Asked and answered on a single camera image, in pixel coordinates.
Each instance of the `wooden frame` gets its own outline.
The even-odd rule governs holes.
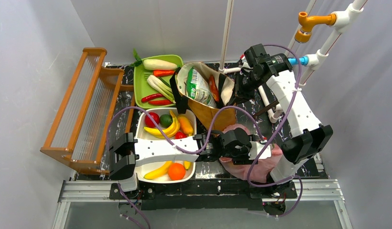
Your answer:
[[[116,104],[116,99],[120,91],[133,91],[132,85],[121,85],[124,71],[122,69],[111,69],[102,67],[102,63],[107,54],[107,51],[103,48],[85,48],[83,50],[83,54],[78,62],[77,68],[72,76],[71,82],[67,88],[67,91],[64,95],[60,108],[56,114],[54,122],[50,128],[49,134],[47,135],[46,141],[44,142],[43,147],[40,149],[44,154],[54,158],[55,160],[61,162],[68,167],[85,174],[108,174],[107,170],[100,170],[99,165],[101,164],[101,159],[104,152],[104,145],[106,141],[106,133],[109,122],[113,116],[114,107]],[[73,130],[71,133],[63,133],[64,137],[67,137],[68,144],[63,147],[52,147],[52,143],[54,138],[56,137],[57,130],[60,127],[61,120],[65,114],[66,107],[70,101],[73,101],[73,90],[77,84],[79,77],[81,76],[82,68],[85,62],[89,62],[93,66],[93,74],[91,76],[91,80],[88,83],[88,88],[85,93],[85,97],[83,99],[83,103],[79,108],[79,113],[76,117],[75,124],[73,126]],[[96,100],[94,103],[99,103],[102,106],[108,106],[107,116],[105,123],[103,124],[103,128],[95,128],[90,131],[90,134],[96,135],[99,131],[102,131],[100,135],[99,145],[90,145],[88,152],[85,152],[84,160],[75,160],[72,159],[72,154],[74,152],[74,148],[77,145],[78,137],[81,132],[84,120],[88,115],[88,109],[91,99],[93,97],[94,90],[97,86],[98,81],[103,82],[103,87],[110,90],[110,93],[113,93],[110,101],[107,98],[100,98],[99,101]],[[96,106],[92,108],[91,112],[96,112],[98,108]],[[132,97],[131,105],[134,105],[134,95]],[[128,130],[130,130],[130,125],[133,118],[133,110],[129,112],[129,118],[127,120]],[[100,117],[96,116],[93,120],[95,123],[99,123],[101,121]]]

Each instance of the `cable clip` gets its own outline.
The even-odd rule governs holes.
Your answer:
[[[296,89],[296,88],[293,88],[291,91],[292,91],[292,92],[301,92],[301,87],[298,87],[297,89]]]

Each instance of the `green avocado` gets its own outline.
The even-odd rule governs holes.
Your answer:
[[[163,114],[159,117],[159,123],[162,127],[168,128],[172,124],[172,117],[169,114]]]

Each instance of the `orange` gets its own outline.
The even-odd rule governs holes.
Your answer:
[[[168,169],[168,176],[171,180],[181,180],[185,173],[185,167],[180,163],[173,163]]]

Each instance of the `wooden dish rack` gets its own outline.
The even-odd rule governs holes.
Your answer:
[[[101,170],[105,141],[119,91],[133,91],[123,85],[124,71],[102,67],[104,48],[84,48],[67,92],[40,151],[83,174],[109,174]],[[131,106],[134,106],[134,93]],[[130,131],[129,111],[126,132]]]

